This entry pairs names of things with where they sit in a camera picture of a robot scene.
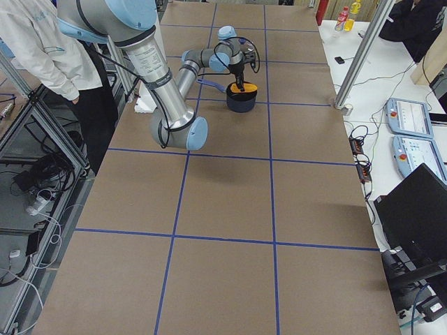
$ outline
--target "small black device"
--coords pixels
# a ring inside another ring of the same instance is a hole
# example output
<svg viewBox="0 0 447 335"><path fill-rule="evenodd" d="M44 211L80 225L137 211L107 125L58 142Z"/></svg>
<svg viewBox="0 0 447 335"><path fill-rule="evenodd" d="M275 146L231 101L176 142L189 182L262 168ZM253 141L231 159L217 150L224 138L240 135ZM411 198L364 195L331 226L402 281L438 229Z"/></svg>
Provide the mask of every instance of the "small black device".
<svg viewBox="0 0 447 335"><path fill-rule="evenodd" d="M447 114L429 113L432 124L445 124L447 126Z"/></svg>
<svg viewBox="0 0 447 335"><path fill-rule="evenodd" d="M341 57L335 57L335 61L336 61L338 64L344 64L344 59L342 59Z"/></svg>
<svg viewBox="0 0 447 335"><path fill-rule="evenodd" d="M41 232L40 231L32 232L28 236L27 251L25 252L25 255L30 256L37 253L37 251L39 250L40 241L41 241Z"/></svg>

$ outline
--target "yellow bottle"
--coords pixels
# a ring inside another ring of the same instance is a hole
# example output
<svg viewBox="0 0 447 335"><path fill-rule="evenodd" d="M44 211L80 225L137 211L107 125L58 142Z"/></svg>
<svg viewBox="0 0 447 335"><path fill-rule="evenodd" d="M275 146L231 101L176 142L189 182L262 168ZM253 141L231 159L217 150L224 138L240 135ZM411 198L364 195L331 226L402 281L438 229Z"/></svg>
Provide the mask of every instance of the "yellow bottle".
<svg viewBox="0 0 447 335"><path fill-rule="evenodd" d="M360 0L355 0L351 4L351 7L349 8L348 20L344 24L344 30L345 31L352 30L352 27L353 27L354 22L355 22L355 20L357 18L358 12L360 12L360 7L362 7L362 4L360 3Z"/></svg>

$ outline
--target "cardboard table surface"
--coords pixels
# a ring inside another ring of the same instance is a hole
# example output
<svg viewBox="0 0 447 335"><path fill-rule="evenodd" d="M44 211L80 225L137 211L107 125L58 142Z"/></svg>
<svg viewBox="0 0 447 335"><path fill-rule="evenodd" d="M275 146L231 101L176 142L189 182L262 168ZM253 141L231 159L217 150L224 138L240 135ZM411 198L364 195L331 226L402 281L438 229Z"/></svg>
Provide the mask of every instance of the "cardboard table surface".
<svg viewBox="0 0 447 335"><path fill-rule="evenodd" d="M186 152L127 106L34 334L400 333L313 11L170 3L173 72L225 24L259 48L255 108L196 84Z"/></svg>

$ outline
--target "white table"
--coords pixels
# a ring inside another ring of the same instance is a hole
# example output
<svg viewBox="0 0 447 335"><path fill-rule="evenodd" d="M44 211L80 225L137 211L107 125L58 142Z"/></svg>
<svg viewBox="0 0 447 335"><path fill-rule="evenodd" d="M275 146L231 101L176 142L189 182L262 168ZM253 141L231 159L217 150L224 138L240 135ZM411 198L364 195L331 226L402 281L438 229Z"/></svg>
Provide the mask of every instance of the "white table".
<svg viewBox="0 0 447 335"><path fill-rule="evenodd" d="M368 24L368 22L356 22L352 31L343 31L339 34L335 34L335 21L323 21L320 26L320 35L323 40L325 54L328 59L332 81L334 82L336 91L338 91L339 86L342 84L349 66L351 65L352 59L348 58L355 56L358 46L362 41L359 33L360 35L364 35ZM335 57L338 56L347 59L345 64L338 64L335 61ZM400 74L390 79L370 80L352 88L346 103L352 104L354 109L349 116L344 117L344 120L347 121L346 132L348 134L353 127L359 125L365 125L369 129L369 133L375 133L376 126L370 121L370 117L373 113L381 110L384 103L391 96L413 101L425 100L432 107L430 112L444 113L434 94L430 94L431 89L428 86L415 85L411 81L410 75L416 68L416 65L403 43L393 43L377 38L374 41L359 76L357 77L356 83L364 82L369 78L392 77L397 73L405 71L412 64L413 66L405 74ZM375 116L376 120L379 120L381 112L375 114ZM382 117L382 122L383 124L379 129L379 136L367 136L363 146L364 152L370 159L373 159L373 183L366 185L366 191L371 190L372 187L371 200L376 199L380 195L388 194L403 180L393 158L391 146L393 134L390 132L390 129L386 124L385 115ZM354 136L364 134L365 129L363 128L358 129L354 133ZM434 139L438 144L443 161L446 162L447 127L435 126ZM374 233L379 248L385 250L387 244L380 225L374 225ZM403 324L408 320L409 318L404 319L400 321L400 324ZM447 316L445 315L431 323L416 322L415 333L418 335L447 334ZM402 334L410 334L410 329L402 329Z"/></svg>

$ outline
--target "plastic bottle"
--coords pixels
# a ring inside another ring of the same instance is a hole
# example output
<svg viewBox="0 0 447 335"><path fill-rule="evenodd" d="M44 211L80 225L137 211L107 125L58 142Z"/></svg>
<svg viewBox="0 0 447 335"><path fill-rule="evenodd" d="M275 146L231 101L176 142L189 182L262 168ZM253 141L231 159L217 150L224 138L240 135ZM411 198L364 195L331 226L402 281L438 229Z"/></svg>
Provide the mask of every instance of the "plastic bottle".
<svg viewBox="0 0 447 335"><path fill-rule="evenodd" d="M360 8L362 7L362 4L360 3L361 0L355 0L351 7L349 8L349 19L344 24L344 30L350 31L352 30L352 27L354 25L354 22L358 16L358 12L360 12Z"/></svg>
<svg viewBox="0 0 447 335"><path fill-rule="evenodd" d="M335 31L342 31L344 28L344 23L348 19L348 6L343 7L343 10L340 12L337 18L337 23L335 25Z"/></svg>

